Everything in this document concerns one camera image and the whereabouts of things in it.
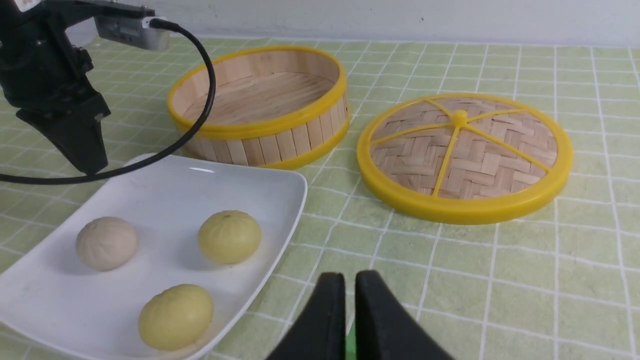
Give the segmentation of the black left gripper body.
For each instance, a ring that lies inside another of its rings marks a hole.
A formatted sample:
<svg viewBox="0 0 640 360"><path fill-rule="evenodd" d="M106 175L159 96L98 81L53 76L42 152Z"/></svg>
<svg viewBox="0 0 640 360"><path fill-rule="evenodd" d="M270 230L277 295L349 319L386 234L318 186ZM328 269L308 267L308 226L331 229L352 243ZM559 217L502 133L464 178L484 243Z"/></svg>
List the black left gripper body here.
<svg viewBox="0 0 640 360"><path fill-rule="evenodd" d="M92 126L110 116L89 82L87 50L73 45L68 28L102 13L83 0L1 2L1 88L16 116L32 126Z"/></svg>

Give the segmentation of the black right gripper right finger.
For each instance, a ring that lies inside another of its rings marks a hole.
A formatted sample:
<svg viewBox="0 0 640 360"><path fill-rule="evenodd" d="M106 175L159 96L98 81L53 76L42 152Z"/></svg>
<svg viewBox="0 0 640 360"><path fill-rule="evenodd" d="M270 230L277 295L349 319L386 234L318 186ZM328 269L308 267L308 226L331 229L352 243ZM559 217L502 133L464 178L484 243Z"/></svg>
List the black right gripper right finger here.
<svg viewBox="0 0 640 360"><path fill-rule="evenodd" d="M393 295L373 269L355 278L358 360L452 360Z"/></svg>

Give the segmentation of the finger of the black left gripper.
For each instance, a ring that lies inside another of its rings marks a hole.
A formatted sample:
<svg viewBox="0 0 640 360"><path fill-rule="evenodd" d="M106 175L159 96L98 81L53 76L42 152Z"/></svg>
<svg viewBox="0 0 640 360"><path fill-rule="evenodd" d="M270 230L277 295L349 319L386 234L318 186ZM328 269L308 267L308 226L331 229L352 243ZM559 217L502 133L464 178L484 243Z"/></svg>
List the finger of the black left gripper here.
<svg viewBox="0 0 640 360"><path fill-rule="evenodd" d="M16 113L38 130L80 173L97 174L108 165L101 121L111 111L102 95L56 96Z"/></svg>

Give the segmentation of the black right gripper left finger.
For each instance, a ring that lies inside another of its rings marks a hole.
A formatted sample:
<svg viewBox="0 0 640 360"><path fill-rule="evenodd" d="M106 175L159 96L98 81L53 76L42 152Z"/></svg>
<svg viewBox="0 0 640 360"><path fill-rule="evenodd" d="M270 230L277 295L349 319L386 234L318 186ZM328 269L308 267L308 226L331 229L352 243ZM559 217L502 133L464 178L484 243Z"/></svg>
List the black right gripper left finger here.
<svg viewBox="0 0 640 360"><path fill-rule="evenodd" d="M341 273L324 272L306 305L268 360L344 360L346 291Z"/></svg>

